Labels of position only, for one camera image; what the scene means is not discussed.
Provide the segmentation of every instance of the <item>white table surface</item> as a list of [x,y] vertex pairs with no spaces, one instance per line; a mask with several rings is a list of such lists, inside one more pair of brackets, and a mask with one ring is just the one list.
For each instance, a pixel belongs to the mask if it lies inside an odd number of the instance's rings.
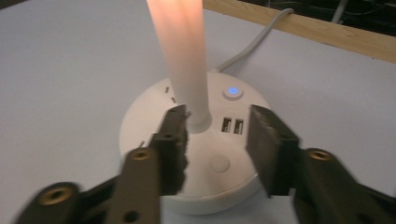
[[[262,29],[205,11],[208,69]],[[228,74],[256,88],[303,139],[362,183],[396,191],[396,64],[273,31]],[[0,11],[0,223],[58,181],[89,189],[120,168],[124,113],[166,77],[145,1],[31,0]],[[208,216],[163,223],[296,223],[263,191]]]

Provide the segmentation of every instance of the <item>screw hole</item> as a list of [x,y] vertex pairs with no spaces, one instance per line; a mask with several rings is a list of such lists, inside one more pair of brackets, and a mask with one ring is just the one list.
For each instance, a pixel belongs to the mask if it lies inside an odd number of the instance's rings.
[[170,133],[166,133],[163,137],[165,138],[173,138],[173,135]]
[[310,151],[309,156],[312,157],[315,160],[320,160],[320,161],[329,161],[332,159],[332,156],[325,152],[325,151]]
[[358,220],[361,224],[373,224],[374,223],[373,220],[369,216],[367,216],[363,213],[358,214]]
[[43,205],[52,205],[61,203],[73,195],[73,190],[67,187],[58,187],[56,189],[50,189],[45,192],[41,198],[40,203]]
[[127,212],[124,216],[124,221],[128,223],[136,222],[139,219],[139,214],[136,211]]
[[52,194],[49,197],[52,200],[56,200],[56,199],[59,199],[60,197],[62,197],[62,195],[64,195],[64,191],[58,189],[58,190],[52,192]]
[[137,161],[145,160],[149,157],[149,153],[146,150],[137,151],[132,155],[132,159]]

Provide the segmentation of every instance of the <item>white lamp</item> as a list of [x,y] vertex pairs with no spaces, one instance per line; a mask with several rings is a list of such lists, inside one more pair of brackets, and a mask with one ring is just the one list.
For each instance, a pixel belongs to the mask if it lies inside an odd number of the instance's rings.
[[245,151],[250,105],[268,104],[248,84],[206,74],[202,0],[148,0],[169,78],[143,92],[120,130],[123,154],[145,145],[166,110],[187,105],[189,143],[184,189],[164,207],[208,214],[232,207],[260,188]]

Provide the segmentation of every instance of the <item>wooden surface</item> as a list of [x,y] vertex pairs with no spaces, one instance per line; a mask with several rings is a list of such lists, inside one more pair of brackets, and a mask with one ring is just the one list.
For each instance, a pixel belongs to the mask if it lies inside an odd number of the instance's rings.
[[[237,0],[204,0],[204,8],[246,21],[267,25],[278,10]],[[320,43],[346,49],[376,59],[396,63],[396,37],[289,15],[275,26],[277,30]]]

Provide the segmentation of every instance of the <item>round power hub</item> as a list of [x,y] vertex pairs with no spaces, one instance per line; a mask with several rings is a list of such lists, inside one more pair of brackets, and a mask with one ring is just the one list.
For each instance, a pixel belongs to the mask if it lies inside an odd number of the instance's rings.
[[[209,110],[212,123],[202,133],[190,133],[189,165],[183,190],[163,197],[164,208],[182,214],[209,214],[230,208],[260,187],[245,150],[250,105],[269,107],[247,83],[221,73],[208,73]],[[144,91],[128,109],[120,129],[120,151],[145,147],[163,121],[165,112],[177,106],[170,80]]]

